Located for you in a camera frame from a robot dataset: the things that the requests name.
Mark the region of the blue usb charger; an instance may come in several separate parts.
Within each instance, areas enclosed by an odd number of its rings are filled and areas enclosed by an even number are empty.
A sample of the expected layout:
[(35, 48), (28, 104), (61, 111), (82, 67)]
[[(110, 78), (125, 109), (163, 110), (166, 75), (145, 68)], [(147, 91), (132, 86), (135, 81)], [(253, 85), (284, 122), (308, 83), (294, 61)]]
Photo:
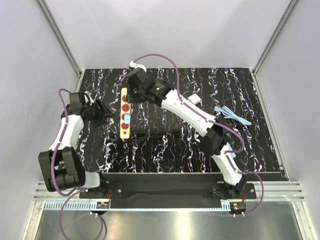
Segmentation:
[(123, 119), (125, 124), (130, 124), (131, 123), (131, 115), (129, 113), (126, 113), (124, 115), (124, 119)]

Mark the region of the white usb charger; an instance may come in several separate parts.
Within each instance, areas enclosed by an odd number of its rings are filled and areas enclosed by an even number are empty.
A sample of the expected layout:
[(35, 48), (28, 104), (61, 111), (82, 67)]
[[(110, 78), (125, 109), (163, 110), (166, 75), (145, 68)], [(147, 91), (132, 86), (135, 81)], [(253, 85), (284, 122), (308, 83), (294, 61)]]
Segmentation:
[(199, 103), (201, 103), (202, 99), (196, 94), (194, 93), (193, 95), (189, 96), (187, 98), (187, 100), (192, 103), (193, 105), (197, 105)]

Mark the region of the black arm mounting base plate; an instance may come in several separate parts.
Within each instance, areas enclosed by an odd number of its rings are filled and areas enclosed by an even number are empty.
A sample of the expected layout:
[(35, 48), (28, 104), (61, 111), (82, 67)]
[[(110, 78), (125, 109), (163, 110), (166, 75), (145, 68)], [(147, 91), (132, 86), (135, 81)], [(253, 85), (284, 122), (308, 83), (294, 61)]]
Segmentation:
[(131, 196), (195, 195), (223, 200), (257, 198), (252, 183), (242, 184), (240, 194), (224, 183), (221, 173), (104, 173), (115, 199)]

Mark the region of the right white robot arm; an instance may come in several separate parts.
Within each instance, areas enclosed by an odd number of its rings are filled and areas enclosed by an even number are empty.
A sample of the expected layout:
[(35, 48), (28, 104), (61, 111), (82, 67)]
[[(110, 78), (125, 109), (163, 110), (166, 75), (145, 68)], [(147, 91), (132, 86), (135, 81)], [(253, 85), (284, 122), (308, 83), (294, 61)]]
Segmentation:
[(140, 67), (127, 74), (126, 87), (129, 103), (155, 104), (192, 126), (200, 135), (198, 147), (215, 161), (222, 173), (228, 195), (236, 199), (244, 194), (247, 181), (234, 161), (223, 118), (215, 119), (182, 97), (169, 82), (152, 79)]

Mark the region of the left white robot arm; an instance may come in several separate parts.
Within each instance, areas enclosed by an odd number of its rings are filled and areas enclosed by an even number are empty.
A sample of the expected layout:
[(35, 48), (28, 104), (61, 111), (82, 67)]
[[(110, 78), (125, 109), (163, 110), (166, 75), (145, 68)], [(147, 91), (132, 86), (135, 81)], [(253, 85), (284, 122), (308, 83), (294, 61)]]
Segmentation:
[(114, 114), (88, 91), (69, 93), (69, 104), (63, 104), (61, 127), (47, 151), (40, 152), (38, 162), (49, 192), (67, 196), (64, 190), (83, 189), (97, 198), (108, 193), (105, 178), (100, 172), (89, 172), (76, 153), (78, 137), (86, 123), (98, 128)]

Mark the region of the beige red power strip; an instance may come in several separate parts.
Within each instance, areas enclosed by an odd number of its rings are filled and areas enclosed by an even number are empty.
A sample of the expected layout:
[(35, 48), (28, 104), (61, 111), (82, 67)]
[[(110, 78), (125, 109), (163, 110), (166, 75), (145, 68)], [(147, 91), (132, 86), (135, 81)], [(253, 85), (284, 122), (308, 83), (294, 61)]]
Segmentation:
[(127, 102), (127, 88), (123, 87), (120, 92), (120, 138), (127, 140), (130, 138), (130, 124), (124, 123), (124, 115), (131, 115), (131, 104)]

